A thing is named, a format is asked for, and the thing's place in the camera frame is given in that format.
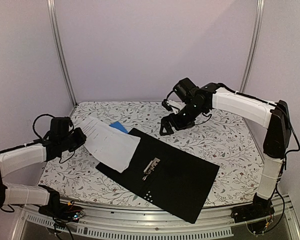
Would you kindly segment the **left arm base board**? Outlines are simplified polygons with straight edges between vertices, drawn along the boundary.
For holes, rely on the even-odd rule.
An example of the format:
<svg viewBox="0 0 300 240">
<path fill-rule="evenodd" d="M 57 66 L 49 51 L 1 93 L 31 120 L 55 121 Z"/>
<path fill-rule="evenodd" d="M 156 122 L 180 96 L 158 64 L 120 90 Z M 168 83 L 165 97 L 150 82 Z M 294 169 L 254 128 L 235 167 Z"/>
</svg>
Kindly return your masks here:
<svg viewBox="0 0 300 240">
<path fill-rule="evenodd" d="M 75 205 L 75 201 L 71 200 L 67 203 L 51 201 L 47 205 L 41 205 L 38 212 L 42 215 L 52 217 L 66 223 L 78 222 L 85 215 L 82 207 Z"/>
</svg>

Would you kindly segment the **right arm base board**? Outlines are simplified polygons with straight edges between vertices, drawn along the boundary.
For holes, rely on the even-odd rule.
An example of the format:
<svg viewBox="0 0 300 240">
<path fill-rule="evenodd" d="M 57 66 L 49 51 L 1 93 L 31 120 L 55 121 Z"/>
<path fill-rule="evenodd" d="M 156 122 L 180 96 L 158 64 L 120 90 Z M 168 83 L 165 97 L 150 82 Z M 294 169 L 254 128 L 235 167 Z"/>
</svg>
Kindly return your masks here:
<svg viewBox="0 0 300 240">
<path fill-rule="evenodd" d="M 264 218 L 275 213 L 271 200 L 253 202 L 250 204 L 234 207 L 231 210 L 230 217 L 235 223 L 251 221 Z"/>
</svg>

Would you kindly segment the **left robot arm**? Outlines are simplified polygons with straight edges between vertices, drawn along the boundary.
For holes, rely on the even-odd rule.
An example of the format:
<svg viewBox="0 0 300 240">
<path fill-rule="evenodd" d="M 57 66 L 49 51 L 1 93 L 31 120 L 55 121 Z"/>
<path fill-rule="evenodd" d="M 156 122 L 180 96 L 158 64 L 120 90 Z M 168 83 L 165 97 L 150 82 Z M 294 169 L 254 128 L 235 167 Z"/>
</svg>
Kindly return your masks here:
<svg viewBox="0 0 300 240">
<path fill-rule="evenodd" d="M 38 205 L 53 217 L 64 213 L 58 191 L 44 186 L 27 186 L 4 182 L 10 173 L 61 158 L 64 152 L 74 153 L 87 140 L 80 127 L 69 117 L 51 117 L 50 127 L 43 136 L 34 131 L 37 139 L 0 151 L 0 208 L 8 205 Z"/>
</svg>

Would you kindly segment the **blue ring binder folder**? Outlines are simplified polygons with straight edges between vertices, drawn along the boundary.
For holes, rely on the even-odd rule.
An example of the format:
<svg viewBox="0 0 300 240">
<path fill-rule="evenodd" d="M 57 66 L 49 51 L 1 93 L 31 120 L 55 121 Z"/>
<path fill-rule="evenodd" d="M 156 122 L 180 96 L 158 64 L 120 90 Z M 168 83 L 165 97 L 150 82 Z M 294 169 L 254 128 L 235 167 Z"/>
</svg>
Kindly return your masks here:
<svg viewBox="0 0 300 240">
<path fill-rule="evenodd" d="M 126 130 L 126 128 L 119 122 L 119 121 L 116 121 L 116 122 L 113 122 L 109 125 L 110 127 L 114 128 L 114 129 L 117 129 L 125 134 L 128 134 L 129 132 Z"/>
</svg>

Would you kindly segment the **teal box with label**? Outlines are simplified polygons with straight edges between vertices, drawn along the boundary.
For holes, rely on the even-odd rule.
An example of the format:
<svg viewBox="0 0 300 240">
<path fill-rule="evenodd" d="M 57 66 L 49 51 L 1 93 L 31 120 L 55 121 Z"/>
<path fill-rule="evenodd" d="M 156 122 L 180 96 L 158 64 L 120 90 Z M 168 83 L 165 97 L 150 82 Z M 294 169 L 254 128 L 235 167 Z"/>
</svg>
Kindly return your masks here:
<svg viewBox="0 0 300 240">
<path fill-rule="evenodd" d="M 138 197 L 194 224 L 220 167 L 136 128 L 129 135 L 140 137 L 129 167 L 119 173 L 99 163 L 96 169 Z"/>
</svg>

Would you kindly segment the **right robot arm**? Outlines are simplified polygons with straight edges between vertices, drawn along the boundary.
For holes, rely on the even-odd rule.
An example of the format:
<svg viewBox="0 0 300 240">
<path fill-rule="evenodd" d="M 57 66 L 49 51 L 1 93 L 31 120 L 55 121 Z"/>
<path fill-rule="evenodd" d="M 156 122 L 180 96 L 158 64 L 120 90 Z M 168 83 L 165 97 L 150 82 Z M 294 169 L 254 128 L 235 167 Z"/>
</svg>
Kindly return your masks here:
<svg viewBox="0 0 300 240">
<path fill-rule="evenodd" d="M 287 103 L 283 100 L 266 101 L 240 93 L 223 83 L 211 82 L 198 87 L 189 78 L 180 80 L 172 92 L 185 106 L 178 108 L 169 103 L 167 98 L 162 101 L 162 106 L 171 113 L 160 121 L 161 136 L 194 127 L 196 118 L 211 110 L 238 115 L 267 130 L 263 142 L 264 161 L 260 184 L 253 198 L 255 202 L 248 208 L 252 218 L 259 218 L 268 210 L 266 201 L 272 198 L 286 167 L 287 148 L 293 132 Z"/>
</svg>

